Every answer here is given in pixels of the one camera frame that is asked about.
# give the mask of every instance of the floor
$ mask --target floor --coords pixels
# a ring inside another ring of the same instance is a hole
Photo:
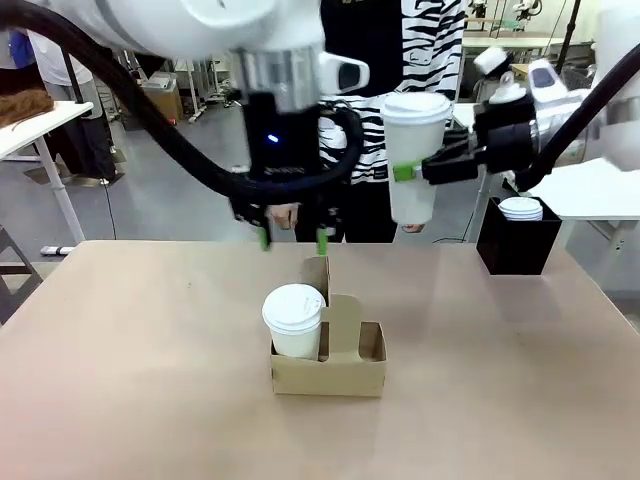
[[[118,239],[257,242],[250,227],[233,219],[225,198],[184,172],[146,132],[125,132],[117,122],[112,129],[127,158],[119,167],[126,175],[109,188]],[[208,111],[194,125],[183,122],[178,129],[221,166],[247,162],[242,116],[237,108]],[[0,163],[0,224],[29,259],[43,261],[39,254],[42,246],[71,245],[72,239],[49,187],[23,175],[28,168],[32,166]],[[425,231],[419,235],[399,232],[396,242],[427,245],[442,237],[461,237],[478,187],[475,181],[439,187],[434,218]],[[104,189],[68,190],[86,237],[113,238]],[[274,236],[276,241],[293,241],[291,232],[274,230]],[[629,243],[606,290],[614,300],[623,300],[620,305],[629,313],[635,313],[640,312],[640,237]],[[584,225],[578,227],[569,251],[589,272],[604,247],[605,241]]]

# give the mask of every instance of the brown plush object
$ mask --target brown plush object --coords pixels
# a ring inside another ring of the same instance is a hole
[[[53,110],[53,99],[44,90],[25,90],[0,97],[0,127],[28,120]]]

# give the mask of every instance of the black box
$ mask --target black box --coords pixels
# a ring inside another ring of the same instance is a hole
[[[490,198],[476,249],[491,275],[540,275],[562,220],[539,198],[542,221],[509,221]]]

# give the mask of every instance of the black pole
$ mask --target black pole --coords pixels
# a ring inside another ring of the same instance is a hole
[[[573,12],[571,12],[571,19],[569,20],[569,24],[567,25],[567,34],[564,37],[564,43],[562,44],[562,49],[560,50],[558,63],[556,64],[556,72],[558,73],[558,75],[560,75],[560,73],[562,72],[562,67],[564,67],[564,62],[567,59],[567,53],[569,52],[569,46],[571,45],[571,37],[573,37],[573,32],[576,29],[576,22],[578,20],[579,11],[580,0],[576,0],[576,3],[573,5]]]

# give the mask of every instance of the zebra print shirt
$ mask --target zebra print shirt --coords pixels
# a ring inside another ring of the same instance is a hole
[[[465,7],[461,0],[386,0],[402,2],[403,80],[397,92],[439,92],[455,97],[462,57]],[[365,133],[364,154],[351,183],[386,182],[387,155],[380,107],[387,94],[325,97],[343,101],[358,112]],[[342,129],[320,119],[320,155],[337,162],[346,147]]]

